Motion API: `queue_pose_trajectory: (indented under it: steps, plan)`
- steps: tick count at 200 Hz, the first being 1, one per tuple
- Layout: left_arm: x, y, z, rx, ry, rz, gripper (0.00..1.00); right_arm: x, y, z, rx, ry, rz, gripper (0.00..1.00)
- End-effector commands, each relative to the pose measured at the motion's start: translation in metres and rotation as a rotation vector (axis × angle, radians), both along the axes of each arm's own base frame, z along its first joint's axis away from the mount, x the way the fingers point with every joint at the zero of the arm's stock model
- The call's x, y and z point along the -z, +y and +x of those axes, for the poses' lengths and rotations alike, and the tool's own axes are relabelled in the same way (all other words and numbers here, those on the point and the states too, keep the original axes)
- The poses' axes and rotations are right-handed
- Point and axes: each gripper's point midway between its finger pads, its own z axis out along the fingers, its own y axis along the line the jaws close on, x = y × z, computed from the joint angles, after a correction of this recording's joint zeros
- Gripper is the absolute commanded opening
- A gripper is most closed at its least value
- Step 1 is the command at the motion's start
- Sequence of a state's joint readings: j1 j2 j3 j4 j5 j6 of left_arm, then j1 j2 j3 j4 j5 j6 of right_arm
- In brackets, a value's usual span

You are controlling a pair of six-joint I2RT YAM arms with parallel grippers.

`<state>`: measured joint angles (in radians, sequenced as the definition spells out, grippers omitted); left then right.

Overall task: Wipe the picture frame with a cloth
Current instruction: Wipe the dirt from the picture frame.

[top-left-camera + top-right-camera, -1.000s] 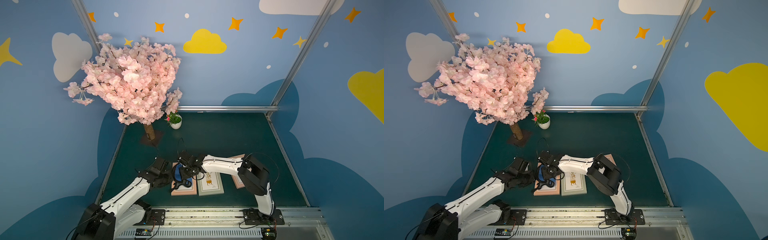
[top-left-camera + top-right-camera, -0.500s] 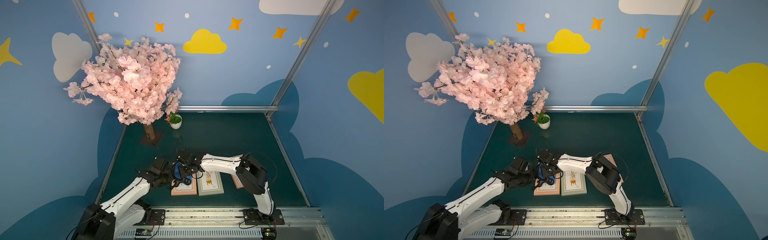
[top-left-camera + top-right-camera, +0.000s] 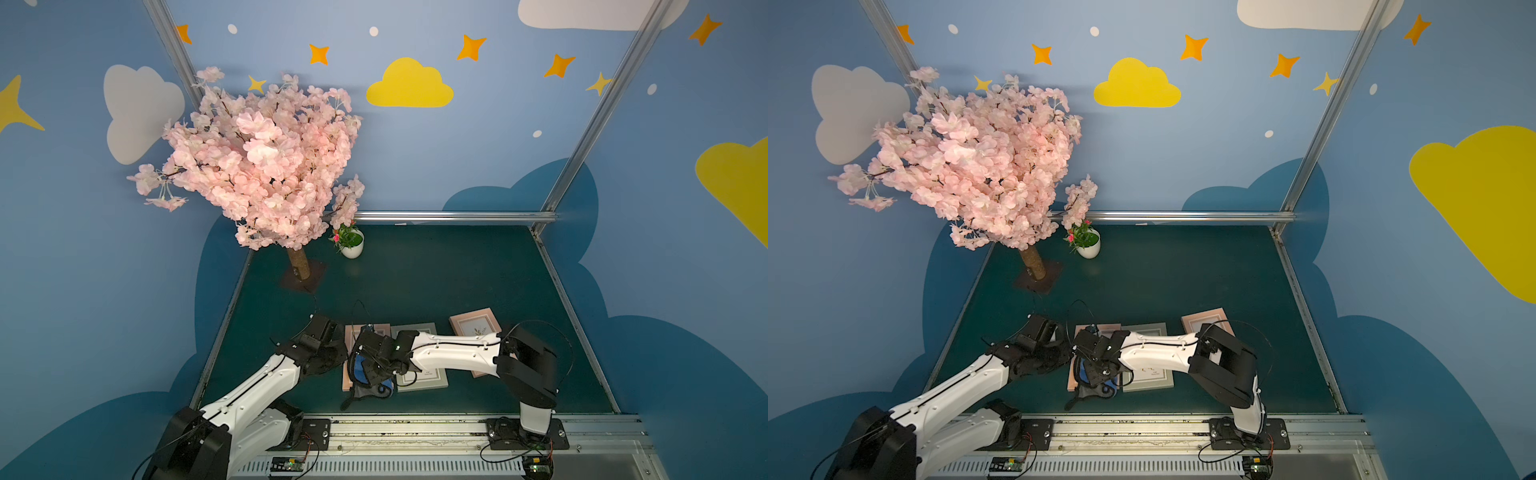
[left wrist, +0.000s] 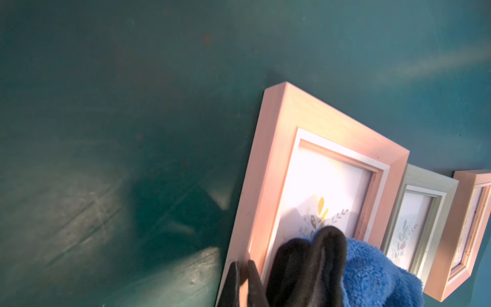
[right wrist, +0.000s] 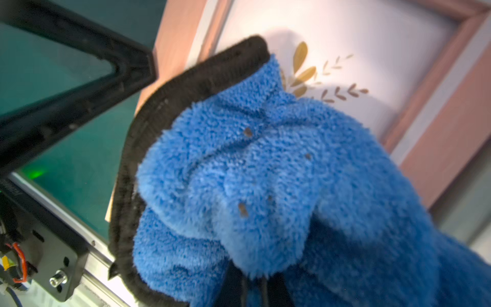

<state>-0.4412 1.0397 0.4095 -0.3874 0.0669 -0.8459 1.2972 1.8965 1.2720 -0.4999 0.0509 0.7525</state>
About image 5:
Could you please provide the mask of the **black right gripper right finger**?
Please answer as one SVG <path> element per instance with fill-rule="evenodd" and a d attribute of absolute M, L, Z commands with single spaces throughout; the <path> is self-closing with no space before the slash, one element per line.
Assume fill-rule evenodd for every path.
<path fill-rule="evenodd" d="M 295 307 L 282 273 L 264 278 L 264 306 Z"/>

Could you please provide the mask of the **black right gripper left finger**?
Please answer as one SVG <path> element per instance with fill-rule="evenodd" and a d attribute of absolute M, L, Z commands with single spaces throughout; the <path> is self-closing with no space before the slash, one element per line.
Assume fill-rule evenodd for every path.
<path fill-rule="evenodd" d="M 245 307 L 245 278 L 244 273 L 230 261 L 213 307 Z"/>

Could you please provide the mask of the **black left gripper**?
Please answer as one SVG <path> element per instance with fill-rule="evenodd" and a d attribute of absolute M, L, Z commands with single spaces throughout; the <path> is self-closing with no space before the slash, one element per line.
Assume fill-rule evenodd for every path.
<path fill-rule="evenodd" d="M 1 1 L 1 22 L 110 62 L 114 72 L 1 116 L 1 176 L 157 79 L 148 47 L 50 1 Z"/>

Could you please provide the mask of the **blue black-edged cloth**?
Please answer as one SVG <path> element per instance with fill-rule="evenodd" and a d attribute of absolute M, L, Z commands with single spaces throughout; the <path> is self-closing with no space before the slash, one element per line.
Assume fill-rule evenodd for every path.
<path fill-rule="evenodd" d="M 230 261 L 246 306 L 279 272 L 295 306 L 490 305 L 490 266 L 436 229 L 368 129 L 285 92 L 259 36 L 140 109 L 109 249 L 110 275 L 148 306 L 213 306 Z"/>

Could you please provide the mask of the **pink picture frame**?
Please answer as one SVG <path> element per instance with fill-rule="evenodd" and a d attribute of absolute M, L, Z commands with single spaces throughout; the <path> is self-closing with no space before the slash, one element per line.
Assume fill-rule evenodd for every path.
<path fill-rule="evenodd" d="M 490 136 L 489 1 L 169 1 L 161 84 L 251 35 L 286 89 L 326 99 L 381 140 L 431 207 Z"/>

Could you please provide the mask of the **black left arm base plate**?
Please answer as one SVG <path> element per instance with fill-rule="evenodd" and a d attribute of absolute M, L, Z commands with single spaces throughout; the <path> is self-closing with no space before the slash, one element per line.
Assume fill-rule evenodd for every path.
<path fill-rule="evenodd" d="M 34 281 L 59 302 L 80 284 L 88 244 L 11 180 L 1 180 L 1 281 Z"/>

